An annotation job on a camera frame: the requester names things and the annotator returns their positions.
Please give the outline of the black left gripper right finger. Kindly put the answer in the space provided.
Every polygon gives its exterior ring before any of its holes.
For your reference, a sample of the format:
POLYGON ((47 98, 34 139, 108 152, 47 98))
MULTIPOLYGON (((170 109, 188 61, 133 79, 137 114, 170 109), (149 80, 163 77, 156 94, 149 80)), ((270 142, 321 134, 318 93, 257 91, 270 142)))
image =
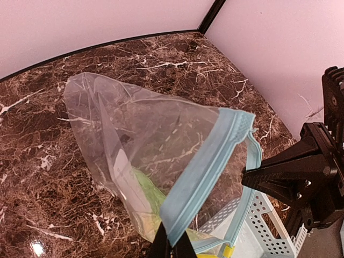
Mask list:
POLYGON ((197 258, 197 255, 186 232, 182 234, 179 241, 174 246, 174 257, 197 258))

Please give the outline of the green toy bitter gourd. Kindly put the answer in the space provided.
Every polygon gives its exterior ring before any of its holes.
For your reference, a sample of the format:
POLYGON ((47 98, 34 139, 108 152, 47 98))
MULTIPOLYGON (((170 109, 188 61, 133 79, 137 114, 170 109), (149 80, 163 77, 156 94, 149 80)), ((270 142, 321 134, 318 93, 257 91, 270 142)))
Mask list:
POLYGON ((160 208, 166 199, 166 195, 158 189, 149 177, 137 168, 132 167, 132 170, 143 190, 143 193, 150 204, 152 214, 160 217, 160 208))

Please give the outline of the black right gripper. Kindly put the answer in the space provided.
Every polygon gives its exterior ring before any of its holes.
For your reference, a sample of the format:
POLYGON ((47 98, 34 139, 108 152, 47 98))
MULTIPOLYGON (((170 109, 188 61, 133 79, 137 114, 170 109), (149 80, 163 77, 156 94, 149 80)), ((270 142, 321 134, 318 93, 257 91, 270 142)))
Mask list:
POLYGON ((299 142, 247 169, 241 181, 291 208, 306 206, 308 230, 343 216, 343 68, 327 68, 321 80, 324 122, 305 123, 299 142))

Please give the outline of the clear zip bag blue zipper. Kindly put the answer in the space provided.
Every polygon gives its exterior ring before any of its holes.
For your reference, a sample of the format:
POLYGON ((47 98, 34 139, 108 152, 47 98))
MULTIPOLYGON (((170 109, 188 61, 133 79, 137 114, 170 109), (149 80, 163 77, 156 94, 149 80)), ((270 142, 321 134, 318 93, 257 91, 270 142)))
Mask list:
POLYGON ((234 251, 253 199, 242 174, 262 161, 253 113, 199 105, 94 73, 70 77, 63 96, 93 179, 120 198, 145 240, 153 242, 163 223, 172 246, 186 232, 196 254, 226 243, 234 251), (132 167, 166 195, 159 218, 132 167), (199 230, 238 197, 222 239, 199 230))

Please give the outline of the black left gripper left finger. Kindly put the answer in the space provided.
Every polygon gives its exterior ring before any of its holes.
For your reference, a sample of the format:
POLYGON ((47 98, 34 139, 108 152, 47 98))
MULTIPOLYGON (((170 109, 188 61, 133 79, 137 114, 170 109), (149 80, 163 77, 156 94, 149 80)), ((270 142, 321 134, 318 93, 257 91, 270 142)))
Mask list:
POLYGON ((151 258, 170 258, 171 247, 163 223, 160 223, 151 246, 151 258))

